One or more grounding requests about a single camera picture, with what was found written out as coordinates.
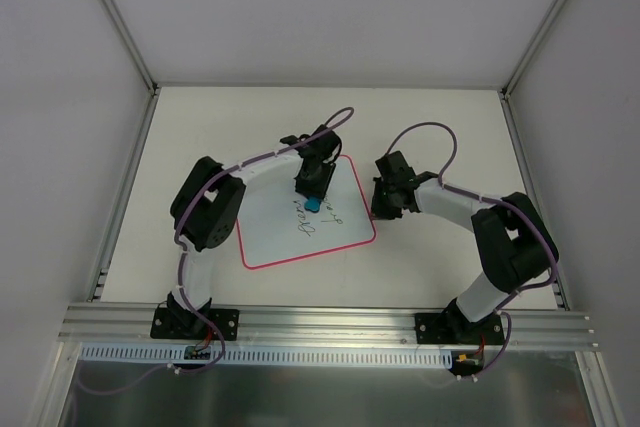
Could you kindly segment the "blue bone-shaped eraser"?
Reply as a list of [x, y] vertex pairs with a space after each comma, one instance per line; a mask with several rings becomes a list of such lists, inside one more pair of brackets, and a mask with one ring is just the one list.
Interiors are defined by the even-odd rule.
[[322, 206], [322, 199], [317, 197], [309, 197], [304, 202], [304, 209], [311, 213], [318, 213]]

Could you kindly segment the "pink framed whiteboard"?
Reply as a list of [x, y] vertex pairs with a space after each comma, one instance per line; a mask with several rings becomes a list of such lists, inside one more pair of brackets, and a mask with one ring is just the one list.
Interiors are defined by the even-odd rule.
[[355, 165], [342, 155], [319, 210], [294, 181], [278, 177], [249, 191], [237, 219], [242, 263], [249, 270], [301, 261], [370, 244], [377, 232]]

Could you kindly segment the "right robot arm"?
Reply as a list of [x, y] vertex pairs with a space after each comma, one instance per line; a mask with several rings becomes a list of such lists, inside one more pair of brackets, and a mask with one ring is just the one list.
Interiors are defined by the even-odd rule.
[[520, 288], [559, 260], [526, 194], [492, 198], [449, 185], [435, 173], [416, 173], [399, 151], [385, 154], [375, 165], [374, 219], [395, 220], [405, 212], [437, 216], [471, 232], [478, 250], [481, 273], [433, 320], [416, 327], [420, 342], [473, 343]]

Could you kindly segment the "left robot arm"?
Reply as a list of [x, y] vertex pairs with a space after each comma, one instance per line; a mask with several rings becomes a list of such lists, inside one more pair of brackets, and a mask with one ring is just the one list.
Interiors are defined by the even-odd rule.
[[342, 140], [325, 124], [311, 135], [287, 136], [276, 150], [224, 166], [209, 156], [199, 159], [174, 198], [174, 241], [182, 250], [178, 283], [168, 294], [166, 308], [175, 328], [187, 338], [202, 335], [208, 326], [211, 295], [204, 281], [187, 265], [191, 252], [221, 245], [236, 223], [247, 188], [254, 180], [278, 179], [289, 172], [294, 191], [305, 198], [304, 213], [317, 213], [325, 199]]

